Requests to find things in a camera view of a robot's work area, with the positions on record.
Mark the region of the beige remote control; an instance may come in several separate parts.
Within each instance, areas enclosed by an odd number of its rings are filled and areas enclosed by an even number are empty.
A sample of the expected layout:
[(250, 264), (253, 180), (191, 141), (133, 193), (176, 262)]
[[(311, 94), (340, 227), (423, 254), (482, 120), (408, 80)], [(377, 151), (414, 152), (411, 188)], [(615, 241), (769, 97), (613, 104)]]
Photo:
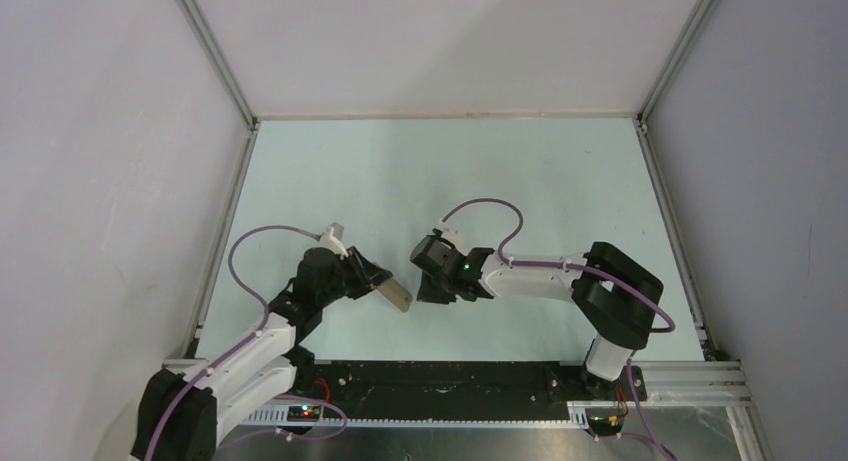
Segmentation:
[(396, 279), (389, 278), (385, 280), (377, 286), (376, 290), (399, 312), (407, 313), (409, 311), (413, 297), (411, 293)]

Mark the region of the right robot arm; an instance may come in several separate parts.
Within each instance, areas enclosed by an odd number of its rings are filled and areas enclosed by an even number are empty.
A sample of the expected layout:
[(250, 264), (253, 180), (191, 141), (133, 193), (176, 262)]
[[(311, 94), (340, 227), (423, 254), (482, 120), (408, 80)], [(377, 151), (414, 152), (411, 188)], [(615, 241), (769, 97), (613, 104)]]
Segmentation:
[(620, 388), (623, 371), (652, 334), (676, 328), (659, 305), (663, 282), (608, 242), (596, 241), (574, 256), (516, 257), (502, 248), (463, 252), (436, 229), (412, 250), (410, 261), (422, 273), (421, 302), (519, 296), (573, 303), (596, 332), (580, 372), (583, 389), (596, 399)]

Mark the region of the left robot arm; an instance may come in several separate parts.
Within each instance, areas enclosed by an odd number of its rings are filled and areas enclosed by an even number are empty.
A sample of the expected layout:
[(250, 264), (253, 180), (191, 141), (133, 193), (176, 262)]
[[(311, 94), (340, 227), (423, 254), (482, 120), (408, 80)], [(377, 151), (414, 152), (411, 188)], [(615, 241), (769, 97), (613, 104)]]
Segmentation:
[(271, 398), (311, 393), (316, 371), (299, 360), (300, 344), (321, 323), (324, 309), (393, 280), (390, 270), (354, 247), (342, 254), (307, 250), (295, 275), (237, 343), (184, 372), (162, 368), (150, 378), (130, 458), (210, 460), (226, 436)]

